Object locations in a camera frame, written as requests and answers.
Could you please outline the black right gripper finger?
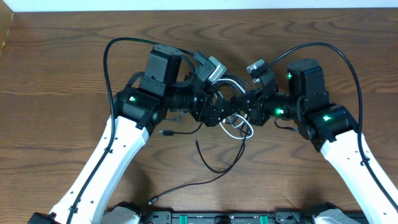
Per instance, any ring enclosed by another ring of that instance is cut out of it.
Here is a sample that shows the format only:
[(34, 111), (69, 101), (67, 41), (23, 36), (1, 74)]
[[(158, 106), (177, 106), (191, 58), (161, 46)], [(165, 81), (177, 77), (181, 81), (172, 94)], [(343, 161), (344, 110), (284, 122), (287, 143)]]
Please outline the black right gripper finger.
[(247, 108), (249, 97), (247, 95), (234, 96), (230, 99), (233, 108)]
[(234, 108), (234, 110), (238, 111), (240, 110), (241, 112), (245, 113), (248, 118), (251, 118), (251, 102), (252, 99), (249, 96), (235, 96), (232, 97), (230, 100), (231, 106)]

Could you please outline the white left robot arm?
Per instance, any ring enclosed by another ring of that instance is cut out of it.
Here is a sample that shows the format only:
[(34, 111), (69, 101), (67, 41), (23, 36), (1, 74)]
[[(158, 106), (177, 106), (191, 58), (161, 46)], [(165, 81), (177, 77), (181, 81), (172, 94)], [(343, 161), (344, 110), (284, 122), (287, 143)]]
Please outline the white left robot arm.
[(131, 208), (106, 211), (121, 177), (168, 111), (191, 112), (207, 126), (232, 114), (222, 108), (223, 100), (211, 104), (211, 90), (225, 72), (214, 57), (154, 44), (145, 71), (111, 96), (101, 140), (68, 193), (50, 213), (35, 212), (29, 223), (139, 223), (141, 214)]

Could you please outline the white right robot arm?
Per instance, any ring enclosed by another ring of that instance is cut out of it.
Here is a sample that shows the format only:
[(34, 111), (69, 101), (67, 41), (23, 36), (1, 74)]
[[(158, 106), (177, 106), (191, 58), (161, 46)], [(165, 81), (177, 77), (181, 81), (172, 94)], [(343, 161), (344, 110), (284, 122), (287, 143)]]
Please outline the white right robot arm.
[(260, 60), (247, 68), (260, 88), (231, 100), (250, 122), (292, 120), (298, 133), (339, 173), (369, 223), (397, 223), (397, 188), (369, 149), (359, 123), (343, 106), (331, 103), (317, 60), (301, 59), (287, 67), (289, 92), (280, 93), (270, 65)]

